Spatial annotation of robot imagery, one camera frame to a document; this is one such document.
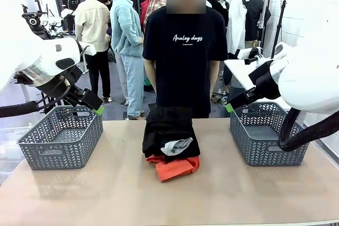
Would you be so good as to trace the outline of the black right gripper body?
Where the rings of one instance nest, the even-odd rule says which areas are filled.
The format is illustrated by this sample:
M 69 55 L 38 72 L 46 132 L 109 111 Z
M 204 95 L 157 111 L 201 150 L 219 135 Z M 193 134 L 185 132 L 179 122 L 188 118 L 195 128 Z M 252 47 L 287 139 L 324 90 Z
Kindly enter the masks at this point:
M 243 91 L 229 101 L 230 106 L 233 109 L 237 109 L 244 105 L 251 104 L 258 100 L 258 94 L 256 88 L 251 88 L 247 91 Z

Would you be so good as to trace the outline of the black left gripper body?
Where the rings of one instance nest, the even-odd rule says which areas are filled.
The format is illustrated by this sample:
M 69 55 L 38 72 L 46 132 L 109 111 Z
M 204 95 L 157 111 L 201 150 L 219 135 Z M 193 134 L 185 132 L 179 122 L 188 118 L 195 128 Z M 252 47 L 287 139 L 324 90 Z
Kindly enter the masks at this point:
M 103 101 L 90 89 L 71 88 L 66 95 L 66 102 L 72 106 L 86 106 L 92 110 L 98 110 Z

